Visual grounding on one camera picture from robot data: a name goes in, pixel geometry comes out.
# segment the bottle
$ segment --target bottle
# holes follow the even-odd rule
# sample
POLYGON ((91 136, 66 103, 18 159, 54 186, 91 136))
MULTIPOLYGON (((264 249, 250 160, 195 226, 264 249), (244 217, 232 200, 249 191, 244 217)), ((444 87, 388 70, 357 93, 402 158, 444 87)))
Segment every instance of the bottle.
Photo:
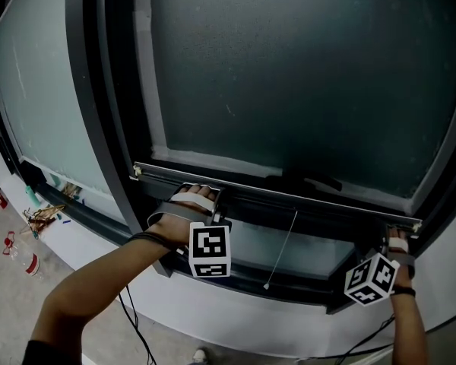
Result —
POLYGON ((2 254, 10 256, 13 261, 20 264, 29 276, 35 276, 42 280, 43 276, 39 272, 40 258, 26 243, 20 240, 16 241, 14 235, 13 231, 8 232, 5 238, 5 249, 2 254))

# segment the cable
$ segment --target cable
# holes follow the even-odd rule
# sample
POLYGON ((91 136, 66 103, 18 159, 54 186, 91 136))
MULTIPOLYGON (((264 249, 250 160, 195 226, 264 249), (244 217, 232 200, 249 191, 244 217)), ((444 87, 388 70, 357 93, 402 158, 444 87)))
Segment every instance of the cable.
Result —
POLYGON ((130 298, 131 308, 134 310, 134 319, 135 319, 135 321, 132 320, 130 315, 128 314, 127 307, 125 307, 125 304, 123 303, 123 299, 122 299, 122 295, 121 294, 119 294, 120 303, 122 304, 123 310, 125 311, 125 314, 126 314, 128 320, 130 321, 131 325, 134 327, 135 332, 137 333, 138 337, 140 338, 140 340, 142 341, 142 343, 145 346, 145 350, 147 351, 147 365, 151 365, 151 364, 157 365, 157 362, 155 361, 154 356, 150 352, 149 345, 145 341, 144 336, 138 331, 138 315, 137 315, 137 311, 135 311, 134 302, 131 299, 130 288, 128 288, 128 285, 127 285, 126 288, 127 288, 127 292, 128 292, 128 297, 130 298))
POLYGON ((388 318, 387 320, 385 320, 381 325, 380 325, 380 328, 372 333, 371 335, 369 335, 368 337, 366 337, 365 339, 363 339, 362 341, 358 342, 357 344, 355 344, 351 349, 349 349, 342 357, 338 358, 336 360, 336 362, 334 363, 334 365, 341 365, 343 363, 343 361, 345 361, 347 359, 347 357, 350 355, 350 353, 355 350, 357 347, 361 346, 362 344, 365 344, 366 342, 370 341, 372 338, 374 338, 381 330, 387 328, 393 321, 395 320, 395 316, 392 314, 392 316, 390 318, 388 318))

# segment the concrete floor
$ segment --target concrete floor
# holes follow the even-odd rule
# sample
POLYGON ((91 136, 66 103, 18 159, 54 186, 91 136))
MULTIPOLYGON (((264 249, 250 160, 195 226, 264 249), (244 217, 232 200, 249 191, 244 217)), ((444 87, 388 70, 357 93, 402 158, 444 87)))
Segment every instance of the concrete floor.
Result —
MULTIPOLYGON (((43 280, 27 276, 19 265, 3 256, 3 240, 7 232, 13 230, 19 234, 25 228, 24 221, 10 205, 5 210, 0 208, 0 365, 21 363, 44 298, 57 283, 72 272, 54 252, 43 243, 34 240, 32 236, 16 235, 30 244, 41 258, 43 280)), ((187 364, 199 347, 208 349, 213 365, 295 363, 290 359, 259 356, 207 344, 155 323, 142 315, 139 315, 139 319, 140 330, 159 365, 187 364)), ((456 320, 428 335, 428 339, 431 364, 456 365, 456 320)), ((83 352, 97 365, 146 362, 145 349, 117 301, 86 327, 83 334, 83 352)), ((347 363, 361 357, 364 356, 351 357, 347 363)), ((390 363, 390 359, 389 356, 378 364, 390 363)), ((301 365, 330 363, 333 364, 334 359, 299 362, 301 365)))

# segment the string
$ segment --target string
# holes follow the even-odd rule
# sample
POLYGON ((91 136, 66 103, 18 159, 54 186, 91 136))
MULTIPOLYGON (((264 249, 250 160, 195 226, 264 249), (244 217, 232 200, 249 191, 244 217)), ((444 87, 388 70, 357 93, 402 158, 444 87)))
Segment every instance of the string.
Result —
POLYGON ((277 257, 277 261, 275 262, 274 268, 272 269, 271 276, 268 278, 267 283, 264 285, 264 288, 265 288, 265 289, 268 289, 268 285, 269 285, 270 282, 271 282, 271 279, 272 279, 272 276, 274 275, 275 269, 277 268, 277 265, 279 265, 280 257, 282 256, 283 250, 284 250, 285 247, 286 247, 287 240, 289 239, 290 232, 292 231, 292 227, 293 227, 293 225, 294 225, 294 222, 296 221, 297 212, 298 212, 298 211, 296 211, 296 214, 294 215, 294 219, 292 219, 292 224, 290 225, 289 232, 288 232, 287 235, 286 235, 286 240, 284 240, 284 242, 283 242, 282 249, 280 249, 279 256, 277 257))

